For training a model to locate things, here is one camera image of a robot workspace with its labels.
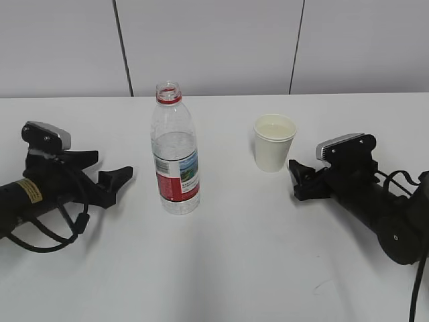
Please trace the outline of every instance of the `white table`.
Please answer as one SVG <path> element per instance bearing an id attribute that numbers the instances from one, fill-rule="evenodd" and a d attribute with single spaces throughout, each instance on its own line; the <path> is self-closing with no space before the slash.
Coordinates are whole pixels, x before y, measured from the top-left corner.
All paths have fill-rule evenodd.
<path id="1" fill-rule="evenodd" d="M 317 143 L 372 133 L 380 169 L 417 177 L 429 169 L 429 94 L 184 102 L 197 130 L 202 194 L 192 214 L 173 216 L 161 207 L 151 156 L 153 98 L 0 100 L 2 184 L 20 178 L 27 120 L 64 128 L 72 150 L 100 150 L 103 170 L 130 165 L 136 178 L 104 215 L 91 207 L 87 231 L 61 252 L 32 254 L 0 241 L 2 321 L 408 320 L 416 265 L 391 261 L 334 201 L 297 203 L 288 171 L 260 171 L 249 138 L 259 115 L 286 114 L 298 125 L 290 157 L 320 168 Z M 67 235 L 57 213 L 42 219 Z M 15 232 L 50 245 L 30 224 Z M 428 286 L 426 273 L 417 321 L 429 317 Z"/>

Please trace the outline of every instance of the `black cable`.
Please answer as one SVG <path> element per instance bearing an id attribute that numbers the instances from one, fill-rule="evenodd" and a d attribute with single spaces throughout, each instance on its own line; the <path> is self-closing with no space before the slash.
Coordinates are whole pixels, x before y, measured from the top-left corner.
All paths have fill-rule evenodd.
<path id="1" fill-rule="evenodd" d="M 384 176 L 385 178 L 387 178 L 387 177 L 388 177 L 388 175 L 387 175 L 386 173 L 384 173 L 384 172 L 382 172 L 382 171 L 380 171 L 380 170 L 377 170 L 377 172 L 376 172 L 376 173 L 378 173 L 378 174 L 380 174 L 380 175 Z M 398 181 L 396 181 L 396 180 L 394 180 L 394 179 L 391 179 L 391 182 L 392 182 L 394 185 L 396 185 L 399 189 L 401 189 L 403 192 L 405 192 L 407 195 L 409 195 L 409 196 L 411 196 L 411 195 L 412 195 L 412 193 L 411 193 L 407 188 L 405 188 L 402 184 L 400 184 Z"/>
<path id="2" fill-rule="evenodd" d="M 429 237 L 426 238 L 426 243 L 424 244 L 422 257 L 420 258 L 420 262 L 418 263 L 416 280 L 414 281 L 413 292 L 411 295 L 410 319 L 408 320 L 409 322 L 414 322 L 414 319 L 416 317 L 418 290 L 422 282 L 424 266 L 426 265 L 426 259 L 428 257 L 428 253 L 429 253 Z"/>
<path id="3" fill-rule="evenodd" d="M 56 252 L 57 250 L 61 250 L 61 249 L 65 248 L 66 246 L 71 244 L 71 243 L 63 243 L 63 244 L 53 246 L 53 247 L 42 248 L 42 247 L 36 247 L 36 246 L 30 245 L 30 244 L 26 243 L 25 241 L 19 239 L 18 237 L 16 237 L 12 233 L 8 233 L 6 231 L 2 231 L 1 233 L 3 235 L 5 235 L 6 238 L 8 238 L 11 242 L 17 244 L 18 246 L 21 246 L 22 248 L 24 248 L 26 250 L 29 250 L 29 251 L 35 252 L 35 253 L 52 253 L 52 252 Z"/>
<path id="4" fill-rule="evenodd" d="M 389 174 L 383 182 L 383 193 L 385 195 L 387 195 L 389 193 L 389 184 L 390 184 L 390 182 L 393 182 L 393 178 L 397 174 L 402 174 L 410 185 L 420 186 L 420 183 L 416 183 L 413 181 L 413 179 L 411 179 L 411 176 L 408 172 L 406 172 L 404 170 L 396 170 L 396 171 L 393 171 L 391 174 Z"/>
<path id="5" fill-rule="evenodd" d="M 83 212 L 82 213 L 85 215 L 88 215 L 88 210 L 89 210 L 88 196 L 85 193 L 85 190 L 82 186 L 82 183 L 78 179 L 77 173 L 74 171 L 73 168 L 67 167 L 64 163 L 61 163 L 61 166 L 64 169 L 64 171 L 67 173 L 67 175 L 74 181 L 74 183 L 78 187 L 78 190 L 80 192 L 80 198 L 82 199 L 82 202 L 83 202 Z M 57 235 L 56 233 L 54 233 L 52 230 L 47 228 L 41 221 L 39 221 L 35 217 L 32 217 L 31 215 L 25 216 L 25 219 L 27 219 L 29 222 L 33 223 L 42 233 L 44 233 L 46 236 L 52 238 L 56 242 L 61 243 L 57 246 L 41 248 L 41 247 L 33 246 L 33 245 L 30 245 L 29 243 L 26 243 L 25 241 L 23 241 L 22 239 L 19 239 L 18 237 L 16 237 L 15 235 L 13 235 L 9 231 L 3 231 L 0 229 L 0 232 L 4 236 L 6 236 L 6 238 L 8 238 L 11 242 L 13 242 L 13 243 L 17 244 L 18 246 L 21 246 L 22 248 L 29 250 L 31 252 L 51 253 L 51 252 L 56 252 L 58 250 L 61 250 L 61 249 L 65 248 L 66 246 L 68 246 L 71 243 L 74 243 L 76 241 L 78 234 L 79 234 L 76 223 L 78 222 L 79 217 L 73 223 L 73 221 L 72 221 L 70 215 L 68 214 L 66 208 L 64 207 L 64 205 L 62 203 L 57 202 L 57 206 L 58 206 L 58 210 L 60 211 L 64 220 L 67 222 L 68 226 L 72 230 L 73 234 L 68 239 Z"/>
<path id="6" fill-rule="evenodd" d="M 26 215 L 26 216 L 23 216 L 23 217 L 25 219 L 27 219 L 27 221 L 29 221 L 30 223 L 32 223 L 33 225 L 35 225 L 42 233 L 44 233 L 45 235 L 47 235 L 49 238 L 55 240 L 56 242 L 58 242 L 58 243 L 68 243 L 68 244 L 70 243 L 70 240 L 71 240 L 72 237 L 64 238 L 64 237 L 61 237 L 60 235 L 57 235 L 51 229 L 47 228 L 39 219 L 35 218 L 32 215 Z"/>

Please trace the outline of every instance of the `paper cup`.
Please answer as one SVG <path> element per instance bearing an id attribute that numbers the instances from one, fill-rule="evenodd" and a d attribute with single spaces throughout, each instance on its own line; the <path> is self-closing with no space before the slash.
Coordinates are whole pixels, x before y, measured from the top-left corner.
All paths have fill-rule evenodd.
<path id="1" fill-rule="evenodd" d="M 256 165 L 266 172 L 282 169 L 296 134 L 294 122 L 283 115 L 266 114 L 256 120 L 253 129 Z"/>

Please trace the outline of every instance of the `warning label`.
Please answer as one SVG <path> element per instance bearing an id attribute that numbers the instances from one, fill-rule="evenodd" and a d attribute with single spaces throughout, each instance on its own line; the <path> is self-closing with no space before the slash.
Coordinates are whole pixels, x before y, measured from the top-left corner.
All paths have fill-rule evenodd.
<path id="1" fill-rule="evenodd" d="M 36 186 L 36 184 L 30 179 L 24 178 L 20 181 L 16 181 L 16 183 L 19 184 L 22 189 L 24 189 L 31 203 L 38 203 L 43 200 L 38 186 Z"/>

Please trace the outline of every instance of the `bottle label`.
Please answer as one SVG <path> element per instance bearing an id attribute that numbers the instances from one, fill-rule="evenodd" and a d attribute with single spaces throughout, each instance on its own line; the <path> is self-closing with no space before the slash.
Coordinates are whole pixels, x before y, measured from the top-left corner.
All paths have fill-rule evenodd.
<path id="1" fill-rule="evenodd" d="M 177 161 L 169 161 L 154 155 L 158 187 L 163 198 L 169 201 L 191 199 L 200 189 L 198 177 L 198 154 Z"/>

